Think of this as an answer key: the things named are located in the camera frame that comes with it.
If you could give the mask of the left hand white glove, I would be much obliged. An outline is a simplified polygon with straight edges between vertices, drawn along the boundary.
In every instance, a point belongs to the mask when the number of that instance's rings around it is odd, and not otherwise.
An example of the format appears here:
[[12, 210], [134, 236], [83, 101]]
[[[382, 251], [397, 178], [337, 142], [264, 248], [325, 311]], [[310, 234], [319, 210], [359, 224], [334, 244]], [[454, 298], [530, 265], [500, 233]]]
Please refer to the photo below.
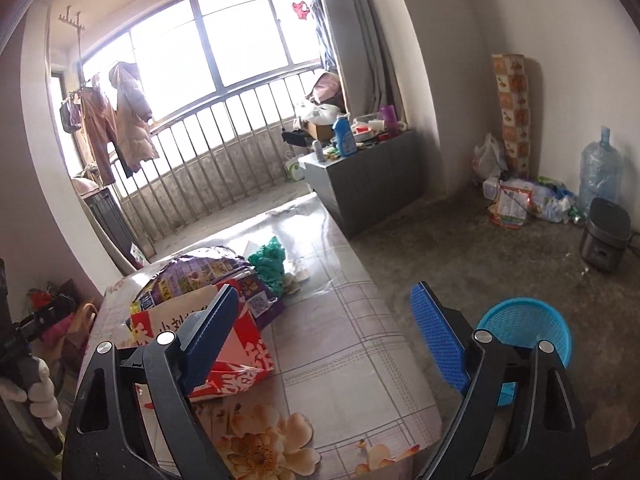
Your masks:
[[58, 410], [58, 400], [54, 394], [54, 383], [50, 377], [48, 364], [38, 356], [32, 356], [27, 363], [37, 367], [38, 379], [24, 390], [10, 378], [2, 376], [0, 378], [1, 399], [21, 404], [29, 402], [30, 414], [39, 419], [47, 429], [56, 429], [62, 424], [62, 414]]

